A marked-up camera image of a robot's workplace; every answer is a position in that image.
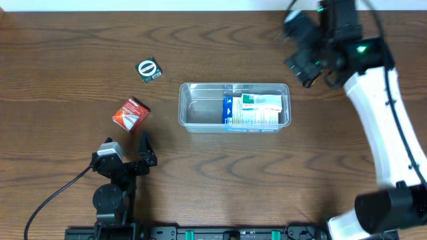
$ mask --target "green light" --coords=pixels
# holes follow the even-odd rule
[[[358,52],[359,52],[359,53],[363,53],[363,52],[365,52],[365,50],[366,50],[366,46],[359,46],[359,47],[357,48],[357,50],[358,50]]]

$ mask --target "white wall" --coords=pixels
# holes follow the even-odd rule
[[[366,9],[358,1],[359,9]],[[290,0],[0,0],[5,11],[265,11],[284,10]],[[427,0],[371,0],[377,10],[427,10]],[[299,0],[294,9],[316,9]]]

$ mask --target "blue label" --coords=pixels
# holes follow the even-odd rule
[[[231,131],[235,133],[278,133],[279,130],[270,130],[270,129],[242,129],[242,128],[224,128],[226,131]]]
[[[222,105],[222,123],[228,124],[229,119],[233,117],[233,97],[224,97]]]

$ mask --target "box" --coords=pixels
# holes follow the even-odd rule
[[[132,133],[138,125],[148,116],[149,109],[136,98],[131,98],[113,116],[113,121]]]
[[[279,112],[282,111],[282,103],[280,102],[281,96],[265,96],[274,96],[275,98],[278,97],[279,102],[277,102],[277,105],[274,106],[273,109],[270,107],[256,108],[255,105],[244,109],[245,93],[242,95],[242,97],[224,97],[224,103],[222,106],[222,123],[230,125],[264,124],[264,129],[277,129],[279,123]]]
[[[160,66],[153,57],[149,57],[145,61],[142,61],[136,65],[135,68],[144,83],[149,83],[161,76]]]
[[[224,97],[243,93],[280,95],[278,124],[223,124]],[[291,123],[289,88],[283,83],[184,83],[179,89],[178,121],[191,133],[278,133]]]

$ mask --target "green stripe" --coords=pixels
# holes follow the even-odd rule
[[[185,232],[185,240],[194,240],[194,232],[186,231]]]
[[[272,231],[272,240],[280,240],[280,232]]]
[[[243,103],[255,103],[255,101],[253,97],[251,99],[250,95],[243,94]]]

